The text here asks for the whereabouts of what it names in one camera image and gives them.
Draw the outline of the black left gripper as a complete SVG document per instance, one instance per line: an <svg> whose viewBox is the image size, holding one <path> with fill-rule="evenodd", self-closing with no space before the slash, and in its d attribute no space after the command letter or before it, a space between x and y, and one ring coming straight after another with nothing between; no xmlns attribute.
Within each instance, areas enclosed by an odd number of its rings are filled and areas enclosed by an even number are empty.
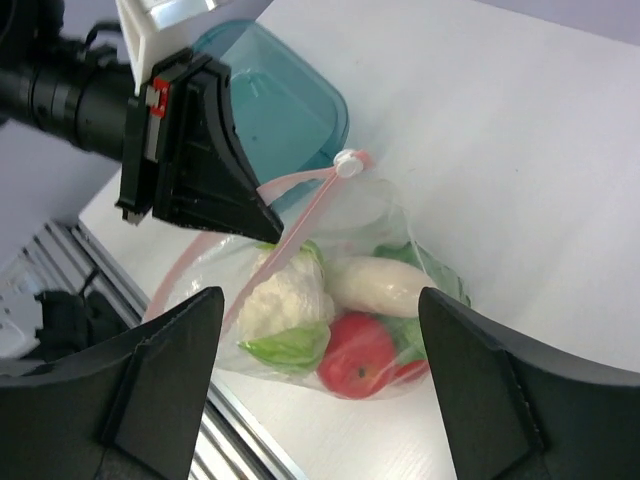
<svg viewBox="0 0 640 480"><path fill-rule="evenodd" d="M258 193L236 132L230 68L194 52L171 65L171 55L135 95L119 19L66 38L64 11L62 1L2 2L1 118L121 163L116 205L127 222L152 213L278 242L283 223Z"/></svg>

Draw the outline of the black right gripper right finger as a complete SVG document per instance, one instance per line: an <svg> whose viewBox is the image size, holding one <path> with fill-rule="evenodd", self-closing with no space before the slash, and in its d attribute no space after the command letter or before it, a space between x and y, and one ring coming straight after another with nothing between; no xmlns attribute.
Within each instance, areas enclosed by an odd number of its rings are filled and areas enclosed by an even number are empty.
<svg viewBox="0 0 640 480"><path fill-rule="evenodd" d="M544 344L446 294L419 320L460 479L636 479L639 375Z"/></svg>

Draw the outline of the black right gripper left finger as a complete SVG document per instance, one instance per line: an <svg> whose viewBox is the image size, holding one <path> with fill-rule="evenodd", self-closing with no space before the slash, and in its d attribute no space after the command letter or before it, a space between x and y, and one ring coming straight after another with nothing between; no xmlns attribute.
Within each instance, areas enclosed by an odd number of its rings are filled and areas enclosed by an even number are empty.
<svg viewBox="0 0 640 480"><path fill-rule="evenodd" d="M2 478L187 478L223 311L207 287L60 360L2 360Z"/></svg>

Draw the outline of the red tomato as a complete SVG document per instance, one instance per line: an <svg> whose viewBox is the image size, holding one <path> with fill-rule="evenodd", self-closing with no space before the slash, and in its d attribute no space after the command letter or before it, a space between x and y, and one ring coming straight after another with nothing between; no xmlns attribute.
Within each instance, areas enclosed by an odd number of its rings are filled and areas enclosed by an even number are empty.
<svg viewBox="0 0 640 480"><path fill-rule="evenodd" d="M341 398L360 400L384 389L395 373L391 335L375 317L350 312L330 327L330 340L317 368L323 386Z"/></svg>

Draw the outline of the white cauliflower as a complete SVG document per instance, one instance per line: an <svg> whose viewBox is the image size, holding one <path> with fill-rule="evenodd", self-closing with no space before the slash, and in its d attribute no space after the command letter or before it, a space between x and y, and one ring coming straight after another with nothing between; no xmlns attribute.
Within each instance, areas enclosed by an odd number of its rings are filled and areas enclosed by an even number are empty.
<svg viewBox="0 0 640 480"><path fill-rule="evenodd" d="M324 356L335 316L334 301L325 291L323 256L307 240L244 300L236 317L237 345L275 371L306 375Z"/></svg>

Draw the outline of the white eggplant green stem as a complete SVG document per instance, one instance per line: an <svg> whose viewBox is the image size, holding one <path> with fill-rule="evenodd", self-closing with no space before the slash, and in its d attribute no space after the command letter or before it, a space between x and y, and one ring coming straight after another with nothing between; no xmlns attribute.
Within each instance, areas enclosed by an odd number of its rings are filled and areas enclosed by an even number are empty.
<svg viewBox="0 0 640 480"><path fill-rule="evenodd" d="M325 263L326 290L343 309L399 318L418 316L424 288L437 288L421 269L399 260L351 256Z"/></svg>

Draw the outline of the clear pink zip top bag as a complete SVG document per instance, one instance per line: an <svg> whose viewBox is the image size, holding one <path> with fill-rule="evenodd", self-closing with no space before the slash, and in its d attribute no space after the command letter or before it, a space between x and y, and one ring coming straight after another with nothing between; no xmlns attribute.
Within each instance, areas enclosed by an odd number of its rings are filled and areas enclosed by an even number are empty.
<svg viewBox="0 0 640 480"><path fill-rule="evenodd" d="M225 308L215 360L220 370L341 398L327 390L317 375L323 358L309 374L287 375L261 364L237 345L236 317L244 300L257 285L286 266L307 240L321 251L324 276L325 263L339 258L372 256L399 260L429 275L436 283L435 289L463 304L469 303L459 275L414 238L396 188L377 175L366 153L341 151L330 167L271 180L262 186L260 193L284 221L281 242L273 245L237 235L199 234L171 267L146 312L146 318L153 319L206 287L221 287ZM334 304L336 316L329 328L350 312L371 315L382 323L395 345L395 371L413 360L428 361L418 316L391 317L343 309L335 301ZM380 392L360 400L402 395L426 376L403 384L392 378Z"/></svg>

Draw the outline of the red orange mango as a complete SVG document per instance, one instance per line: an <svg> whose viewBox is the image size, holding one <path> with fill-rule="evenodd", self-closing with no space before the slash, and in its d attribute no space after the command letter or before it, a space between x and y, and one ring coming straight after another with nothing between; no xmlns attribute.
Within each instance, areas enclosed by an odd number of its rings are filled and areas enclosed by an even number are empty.
<svg viewBox="0 0 640 480"><path fill-rule="evenodd" d="M430 372L430 365L426 359L413 360L404 365L399 366L393 380L396 383L412 383L420 380Z"/></svg>

